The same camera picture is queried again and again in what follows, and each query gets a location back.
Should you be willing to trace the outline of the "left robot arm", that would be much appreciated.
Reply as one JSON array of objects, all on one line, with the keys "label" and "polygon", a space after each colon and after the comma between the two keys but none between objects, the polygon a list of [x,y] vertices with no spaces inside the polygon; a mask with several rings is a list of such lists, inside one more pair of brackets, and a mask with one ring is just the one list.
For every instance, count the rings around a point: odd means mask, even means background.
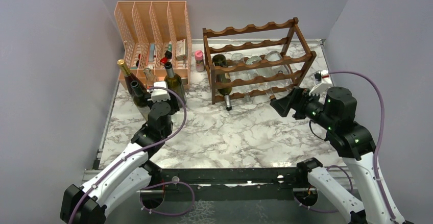
[{"label": "left robot arm", "polygon": [[185,103],[171,90],[169,100],[152,97],[147,122],[124,151],[98,175],[64,192],[60,218],[65,223],[104,223],[111,212],[136,191],[160,184],[160,168],[149,159],[173,138],[174,106]]}]

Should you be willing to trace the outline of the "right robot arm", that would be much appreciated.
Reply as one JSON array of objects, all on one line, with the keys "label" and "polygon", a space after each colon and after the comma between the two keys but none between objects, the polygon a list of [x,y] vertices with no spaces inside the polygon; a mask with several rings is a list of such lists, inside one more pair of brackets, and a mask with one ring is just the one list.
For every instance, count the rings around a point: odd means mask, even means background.
[{"label": "right robot arm", "polygon": [[270,105],[286,117],[293,109],[295,119],[309,118],[324,128],[327,141],[342,157],[358,189],[356,198],[337,182],[316,159],[311,158],[297,164],[295,181],[306,187],[316,187],[343,215],[346,223],[407,223],[393,200],[385,201],[381,194],[388,193],[386,183],[374,173],[374,151],[376,145],[371,133],[355,122],[357,100],[343,87],[327,90],[325,102],[318,95],[310,95],[308,89],[294,88],[287,96],[272,98]]}]

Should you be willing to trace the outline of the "red wine bottle gold cap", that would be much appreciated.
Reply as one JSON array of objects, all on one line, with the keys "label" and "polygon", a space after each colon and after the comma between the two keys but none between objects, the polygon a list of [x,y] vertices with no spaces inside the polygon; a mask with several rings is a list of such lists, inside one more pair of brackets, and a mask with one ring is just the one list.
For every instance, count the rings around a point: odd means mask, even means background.
[{"label": "red wine bottle gold cap", "polygon": [[127,63],[125,62],[124,59],[119,59],[117,61],[117,65],[119,66],[119,69],[121,70],[124,79],[125,79],[125,83],[126,83],[126,88],[128,90],[128,92],[130,93],[131,96],[134,96],[134,91],[132,89],[131,83],[133,81],[136,81],[139,84],[139,87],[144,90],[145,92],[147,91],[146,86],[137,78],[137,76],[130,70],[129,66],[127,65]]}]

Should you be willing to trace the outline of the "green wine bottle brown label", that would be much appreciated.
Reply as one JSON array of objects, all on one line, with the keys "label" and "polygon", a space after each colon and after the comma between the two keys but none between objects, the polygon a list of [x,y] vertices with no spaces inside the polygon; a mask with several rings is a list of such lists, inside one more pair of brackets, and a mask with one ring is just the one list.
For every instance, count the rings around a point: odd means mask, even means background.
[{"label": "green wine bottle brown label", "polygon": [[167,75],[164,78],[164,81],[167,83],[167,87],[170,90],[172,90],[174,93],[179,95],[181,100],[186,104],[185,90],[182,84],[181,77],[174,72],[171,62],[166,62],[164,64],[164,68],[167,73]]}]

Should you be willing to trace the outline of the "dark bottle white label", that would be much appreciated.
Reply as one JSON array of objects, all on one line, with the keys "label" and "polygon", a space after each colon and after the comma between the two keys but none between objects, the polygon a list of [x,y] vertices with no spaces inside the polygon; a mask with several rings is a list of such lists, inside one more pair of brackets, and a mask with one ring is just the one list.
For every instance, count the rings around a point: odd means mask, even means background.
[{"label": "dark bottle white label", "polygon": [[151,108],[148,105],[148,100],[146,97],[147,92],[141,88],[140,84],[137,81],[131,82],[131,88],[134,92],[133,102],[136,105],[139,112],[141,113],[141,115],[143,116],[143,118],[147,121],[148,115],[151,111]]}]

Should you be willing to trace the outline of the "brown wooden wine rack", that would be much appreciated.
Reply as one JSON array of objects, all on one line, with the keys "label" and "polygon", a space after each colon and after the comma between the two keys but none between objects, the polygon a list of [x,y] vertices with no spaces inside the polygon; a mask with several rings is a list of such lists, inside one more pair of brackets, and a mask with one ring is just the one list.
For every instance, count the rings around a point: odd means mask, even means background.
[{"label": "brown wooden wine rack", "polygon": [[[292,19],[287,20],[284,23],[275,23],[271,21],[265,24],[264,26],[256,26],[254,24],[249,24],[241,29],[237,29],[234,27],[226,27],[222,31],[214,31],[212,29],[203,28],[202,33],[203,33],[203,45],[204,45],[204,63],[205,63],[208,80],[209,80],[209,86],[211,90],[211,103],[215,104],[224,101],[224,98],[221,95],[217,94],[217,90],[222,88],[233,88],[236,86],[259,84],[262,82],[271,82],[271,81],[278,81],[284,79],[292,79],[293,81],[292,87],[300,85],[303,79],[305,78],[308,70],[312,66],[315,58],[317,57],[317,54],[315,51],[312,51],[309,48],[307,41],[304,38],[298,26],[298,22],[299,19],[294,17]],[[214,48],[209,46],[209,41],[208,41],[209,38],[256,33],[256,32],[271,31],[271,30],[280,30],[286,28],[288,28],[287,36],[281,38],[280,40],[273,41],[273,40],[266,39],[259,43],[246,42],[238,46],[229,44],[229,45],[225,45],[222,48]],[[287,55],[289,45],[294,35],[297,35],[299,42],[301,43],[301,46],[303,47],[303,50],[305,52],[305,55],[298,58],[293,58]],[[261,55],[260,56],[261,60],[255,64],[242,63],[236,65],[233,64],[231,60],[228,60],[227,61],[227,64],[229,65],[228,67],[220,67],[220,66],[214,66],[211,58],[212,54],[222,54],[222,53],[234,52],[234,51],[245,51],[245,50],[250,50],[255,48],[270,47],[270,46],[277,46],[277,45],[282,45],[282,51],[280,52],[280,54],[282,55],[282,59],[274,62],[269,62],[264,58],[265,55]],[[233,73],[237,71],[246,71],[246,70],[250,71],[258,68],[267,68],[267,67],[279,66],[279,65],[290,66],[291,64],[298,64],[298,63],[303,64],[302,68],[296,72],[292,72],[291,74],[287,74],[287,75],[277,74],[269,78],[258,76],[248,81],[237,79],[230,83],[225,83],[225,84],[217,82],[215,80],[216,75],[218,74]]]}]

